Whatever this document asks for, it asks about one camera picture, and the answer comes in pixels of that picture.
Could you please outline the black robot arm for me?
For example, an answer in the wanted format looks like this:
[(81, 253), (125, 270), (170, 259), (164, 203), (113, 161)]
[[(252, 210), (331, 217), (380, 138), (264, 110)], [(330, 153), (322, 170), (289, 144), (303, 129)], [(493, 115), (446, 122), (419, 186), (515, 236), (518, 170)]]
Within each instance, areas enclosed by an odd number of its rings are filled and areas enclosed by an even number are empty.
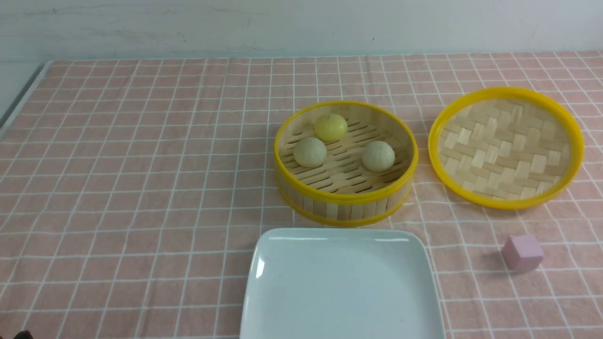
[(28, 330), (23, 330), (18, 332), (17, 335), (13, 337), (13, 339), (33, 339), (32, 333)]

